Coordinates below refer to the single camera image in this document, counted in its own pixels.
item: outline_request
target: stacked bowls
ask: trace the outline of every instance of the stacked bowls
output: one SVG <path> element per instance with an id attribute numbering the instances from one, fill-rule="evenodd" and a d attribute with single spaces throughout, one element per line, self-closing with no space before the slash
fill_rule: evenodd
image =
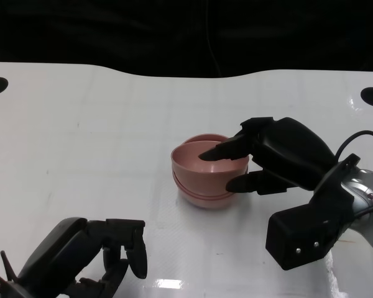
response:
<path id="1" fill-rule="evenodd" d="M 199 155 L 225 141 L 216 134 L 197 135 L 182 143 L 171 154 L 175 184 L 186 200 L 208 209 L 225 208 L 235 194 L 227 192 L 229 180 L 247 172 L 249 158 L 239 160 L 203 161 Z"/>

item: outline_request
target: table surface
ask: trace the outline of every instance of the table surface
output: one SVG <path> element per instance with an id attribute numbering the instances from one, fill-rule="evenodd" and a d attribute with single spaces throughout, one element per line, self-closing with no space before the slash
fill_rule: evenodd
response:
<path id="1" fill-rule="evenodd" d="M 312 193 L 246 194 L 208 211 L 179 196 L 170 169 L 170 152 L 188 137 L 232 136 L 251 117 L 293 117 L 336 151 L 354 132 L 373 130 L 373 107 L 360 98 L 373 73 L 186 79 L 0 63 L 0 76 L 9 81 L 0 94 L 0 250 L 16 273 L 64 218 L 140 219 L 148 277 L 128 270 L 115 297 L 373 297 L 373 249 L 356 232 L 347 231 L 324 260 L 291 271 L 266 252 L 269 217 L 306 204 Z M 352 152 L 373 170 L 370 137 L 343 156 Z M 81 275 L 103 273 L 99 255 Z"/>

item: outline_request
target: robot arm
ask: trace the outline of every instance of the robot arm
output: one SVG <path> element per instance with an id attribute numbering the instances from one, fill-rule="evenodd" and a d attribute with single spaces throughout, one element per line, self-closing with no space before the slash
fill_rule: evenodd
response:
<path id="1" fill-rule="evenodd" d="M 358 156 L 338 162 L 340 150 L 334 156 L 321 138 L 290 118 L 253 118 L 241 125 L 235 137 L 200 155 L 213 161 L 252 154 L 263 168 L 234 178 L 228 191 L 273 194 L 290 187 L 314 191 L 308 204 L 269 219 L 266 249 L 283 269 L 323 258 L 347 228 L 373 247 L 373 213 L 359 216 L 373 207 L 373 172 L 357 167 Z"/>
<path id="2" fill-rule="evenodd" d="M 18 276 L 2 251 L 8 281 L 0 277 L 0 297 L 112 298 L 130 265 L 138 278 L 147 275 L 147 254 L 141 220 L 82 218 L 62 220 L 36 248 Z M 121 247 L 127 259 L 121 259 Z M 98 282 L 76 276 L 103 249 L 105 275 Z"/>

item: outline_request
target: black curtain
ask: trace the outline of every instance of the black curtain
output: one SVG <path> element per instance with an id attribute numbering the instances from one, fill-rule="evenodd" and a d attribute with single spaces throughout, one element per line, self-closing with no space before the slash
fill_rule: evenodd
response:
<path id="1" fill-rule="evenodd" d="M 0 0 L 0 61 L 209 78 L 373 71 L 373 0 Z"/>

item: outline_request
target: black cable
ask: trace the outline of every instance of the black cable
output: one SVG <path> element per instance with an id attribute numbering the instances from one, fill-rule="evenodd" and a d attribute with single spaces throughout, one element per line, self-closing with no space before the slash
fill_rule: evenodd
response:
<path id="1" fill-rule="evenodd" d="M 359 217 L 362 217 L 363 215 L 366 215 L 366 214 L 372 213 L 372 212 L 373 212 L 373 206 L 370 206 L 370 207 L 368 207 L 366 209 L 363 209 L 363 210 L 361 210 L 359 212 L 356 212 L 355 213 L 355 219 L 358 219 Z"/>
<path id="2" fill-rule="evenodd" d="M 213 60 L 214 66 L 217 71 L 217 75 L 222 78 L 223 74 L 221 73 L 221 69 L 218 65 L 217 59 L 213 53 L 213 49 L 211 48 L 211 43 L 210 43 L 210 33 L 209 33 L 209 0 L 206 0 L 206 41 L 207 41 L 207 46 L 209 48 L 209 53 L 210 57 Z"/>
<path id="3" fill-rule="evenodd" d="M 348 144 L 351 143 L 353 140 L 355 140 L 357 137 L 360 137 L 361 135 L 372 135 L 373 136 L 373 132 L 371 130 L 363 130 L 361 132 L 357 132 L 351 135 L 347 140 L 345 140 L 343 144 L 341 144 L 340 148 L 337 150 L 337 153 L 336 153 L 337 161 L 339 160 L 340 155 L 342 154 L 343 150 L 348 146 Z M 373 206 L 370 206 L 359 212 L 356 212 L 354 216 L 355 216 L 355 219 L 358 219 L 359 217 L 362 217 L 363 215 L 366 215 L 372 212 L 373 212 Z"/>
<path id="4" fill-rule="evenodd" d="M 355 140 L 357 137 L 360 137 L 361 135 L 372 135 L 373 136 L 373 132 L 371 130 L 363 130 L 361 132 L 357 132 L 351 135 L 347 140 L 345 140 L 345 142 L 337 150 L 337 153 L 336 153 L 337 161 L 339 160 L 341 153 L 348 146 L 348 144 L 351 143 L 353 140 Z"/>

